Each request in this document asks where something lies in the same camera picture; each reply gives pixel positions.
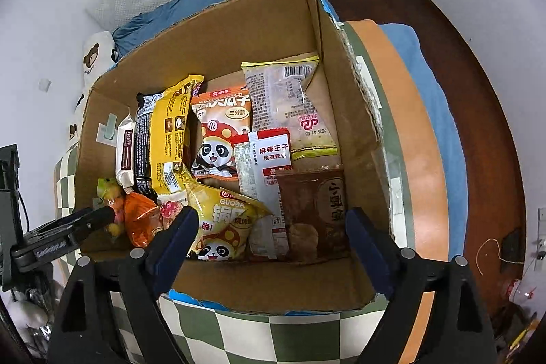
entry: brown snack package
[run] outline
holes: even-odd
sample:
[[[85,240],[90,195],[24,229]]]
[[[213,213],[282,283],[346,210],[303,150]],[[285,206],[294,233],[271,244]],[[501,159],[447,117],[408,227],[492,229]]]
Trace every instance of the brown snack package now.
[[[277,181],[288,226],[290,258],[313,262],[346,254],[343,168],[279,171]]]

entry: snack bag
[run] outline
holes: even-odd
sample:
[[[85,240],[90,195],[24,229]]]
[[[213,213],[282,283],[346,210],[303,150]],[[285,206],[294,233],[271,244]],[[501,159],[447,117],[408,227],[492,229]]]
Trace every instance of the snack bag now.
[[[117,128],[116,179],[125,193],[131,193],[135,185],[133,159],[135,126],[135,121],[128,115]]]
[[[248,87],[232,87],[203,93],[192,99],[201,122],[203,143],[192,165],[197,179],[237,180],[233,146],[229,139],[250,131]]]
[[[99,178],[97,181],[97,196],[115,212],[113,224],[108,224],[105,230],[113,240],[116,240],[125,231],[124,191],[115,178]]]
[[[190,162],[186,120],[191,97],[197,95],[202,82],[203,76],[191,74],[167,88],[152,111],[149,159],[152,189],[158,195],[183,190],[182,166]]]
[[[289,227],[290,258],[312,262],[346,254],[343,169],[279,171],[277,181]]]
[[[197,181],[185,182],[189,205],[199,214],[190,256],[203,260],[240,259],[252,224],[269,214],[263,203]]]
[[[291,62],[243,62],[252,100],[252,130],[288,128],[293,161],[337,154],[324,121],[305,94],[318,56]]]
[[[159,207],[140,193],[125,198],[125,230],[133,246],[145,248],[157,232],[163,230]]]
[[[285,214],[277,184],[277,172],[292,168],[288,134],[288,129],[271,129],[231,138],[241,193],[259,199],[272,211],[252,226],[248,244],[256,259],[282,259],[288,254]]]
[[[156,193],[152,189],[152,175],[149,163],[149,127],[156,102],[163,97],[163,93],[155,95],[139,93],[136,97],[138,109],[134,136],[135,188],[139,193],[155,200]]]

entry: orange snack bag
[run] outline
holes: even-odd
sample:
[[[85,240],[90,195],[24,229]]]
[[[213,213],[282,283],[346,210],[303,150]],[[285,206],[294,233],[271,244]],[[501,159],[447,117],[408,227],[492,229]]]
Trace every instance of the orange snack bag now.
[[[136,247],[147,247],[155,234],[163,230],[159,207],[151,199],[132,192],[125,197],[125,231]]]

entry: checkered fabric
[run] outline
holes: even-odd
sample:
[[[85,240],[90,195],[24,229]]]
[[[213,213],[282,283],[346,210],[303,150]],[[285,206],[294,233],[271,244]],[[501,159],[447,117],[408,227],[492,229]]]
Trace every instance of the checkered fabric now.
[[[114,314],[131,362],[144,359],[123,299],[111,293]],[[159,307],[191,364],[355,362],[387,306],[383,296],[362,310],[314,316],[260,316],[197,307],[166,296]]]
[[[77,166],[77,144],[70,147],[55,166],[56,218],[68,216],[74,210],[74,175]]]

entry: spicy strip package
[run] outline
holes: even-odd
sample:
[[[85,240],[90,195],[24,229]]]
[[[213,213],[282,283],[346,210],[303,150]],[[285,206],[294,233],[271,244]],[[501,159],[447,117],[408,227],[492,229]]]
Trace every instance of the spicy strip package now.
[[[290,259],[313,262],[348,252],[343,169],[279,171]]]
[[[197,95],[203,76],[191,74],[167,88],[152,111],[149,160],[152,188],[158,195],[183,189],[183,169],[189,165],[189,131],[186,131],[190,100]]]
[[[288,128],[292,160],[337,154],[337,146],[304,87],[317,55],[294,61],[243,62],[252,100],[252,130]]]
[[[237,180],[230,138],[250,131],[250,95],[247,86],[225,88],[192,99],[201,122],[203,143],[192,165],[197,179]]]
[[[256,221],[250,232],[254,257],[282,259],[288,254],[285,215],[277,172],[291,170],[288,129],[251,132],[231,138],[241,193],[263,202],[272,214]]]

